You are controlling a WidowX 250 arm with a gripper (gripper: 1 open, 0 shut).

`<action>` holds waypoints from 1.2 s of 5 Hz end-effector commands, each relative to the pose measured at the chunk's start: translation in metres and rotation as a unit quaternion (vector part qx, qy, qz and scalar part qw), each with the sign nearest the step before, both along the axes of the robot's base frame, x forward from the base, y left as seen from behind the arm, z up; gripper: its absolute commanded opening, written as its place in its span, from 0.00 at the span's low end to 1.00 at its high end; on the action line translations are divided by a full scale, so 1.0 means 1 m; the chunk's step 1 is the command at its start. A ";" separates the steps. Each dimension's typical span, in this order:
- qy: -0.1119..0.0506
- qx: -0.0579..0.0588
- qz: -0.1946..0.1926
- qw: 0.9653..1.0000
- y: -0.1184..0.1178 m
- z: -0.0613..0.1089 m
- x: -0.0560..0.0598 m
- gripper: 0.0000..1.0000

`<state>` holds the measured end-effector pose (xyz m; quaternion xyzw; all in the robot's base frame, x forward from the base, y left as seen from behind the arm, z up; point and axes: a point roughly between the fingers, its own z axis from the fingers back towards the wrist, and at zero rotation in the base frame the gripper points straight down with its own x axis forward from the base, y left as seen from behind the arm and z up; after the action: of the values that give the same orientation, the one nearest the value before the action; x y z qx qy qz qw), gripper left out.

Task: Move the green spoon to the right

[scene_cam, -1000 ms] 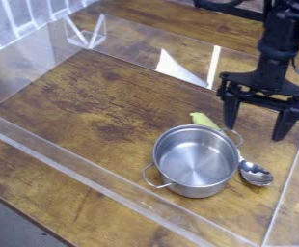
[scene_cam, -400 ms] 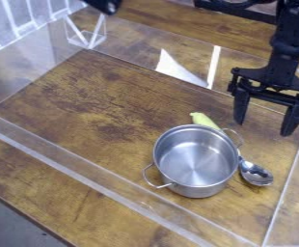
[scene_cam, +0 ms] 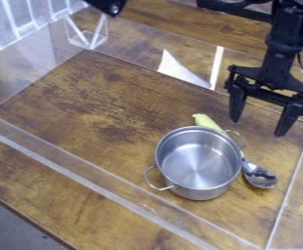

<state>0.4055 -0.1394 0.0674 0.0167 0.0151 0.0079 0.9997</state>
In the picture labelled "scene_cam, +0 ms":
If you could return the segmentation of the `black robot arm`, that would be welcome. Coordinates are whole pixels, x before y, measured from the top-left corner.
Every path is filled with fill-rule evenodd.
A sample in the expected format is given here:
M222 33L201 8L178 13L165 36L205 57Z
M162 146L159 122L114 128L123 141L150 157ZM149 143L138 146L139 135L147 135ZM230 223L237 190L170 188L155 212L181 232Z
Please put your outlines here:
M266 21L273 25L267 36L267 52L259 67L231 65L225 88L230 94L229 115L237 121L250 97L283 107L274 134L283 136L303 116L303 82L291 75L302 62L303 3L298 0L195 0L197 6Z

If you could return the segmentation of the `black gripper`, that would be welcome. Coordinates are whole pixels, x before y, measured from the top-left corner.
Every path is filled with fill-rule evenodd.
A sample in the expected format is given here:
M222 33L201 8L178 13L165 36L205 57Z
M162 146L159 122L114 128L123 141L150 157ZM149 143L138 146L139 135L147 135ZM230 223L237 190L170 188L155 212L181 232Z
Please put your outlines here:
M295 55L303 44L286 45L267 40L267 53L259 67L231 65L225 89L230 94L230 118L242 116L247 97L281 105L283 112L274 134L282 137L303 115L303 82L291 75Z

